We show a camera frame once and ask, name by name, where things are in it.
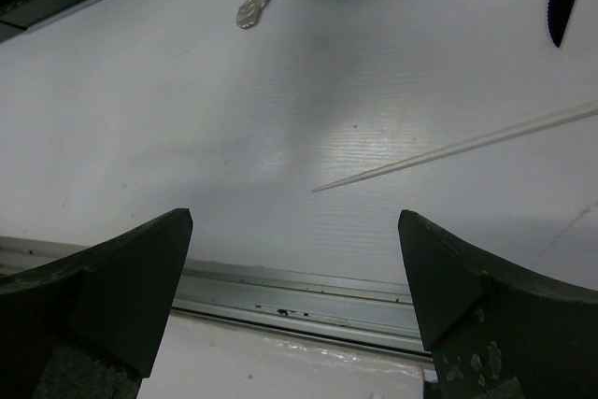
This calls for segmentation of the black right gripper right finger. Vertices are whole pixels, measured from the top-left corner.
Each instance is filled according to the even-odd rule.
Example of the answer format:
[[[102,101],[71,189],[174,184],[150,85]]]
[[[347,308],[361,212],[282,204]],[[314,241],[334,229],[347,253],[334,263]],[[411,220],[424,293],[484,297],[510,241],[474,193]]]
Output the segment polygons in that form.
[[[420,214],[398,221],[438,398],[594,398],[597,293],[478,248]]]

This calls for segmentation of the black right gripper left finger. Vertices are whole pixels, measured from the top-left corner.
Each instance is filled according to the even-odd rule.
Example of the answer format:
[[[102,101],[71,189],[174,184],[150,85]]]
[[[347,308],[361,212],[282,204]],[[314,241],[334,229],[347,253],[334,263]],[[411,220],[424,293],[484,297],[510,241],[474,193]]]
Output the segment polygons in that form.
[[[135,398],[151,374],[192,237],[176,208],[1,278],[4,398]]]

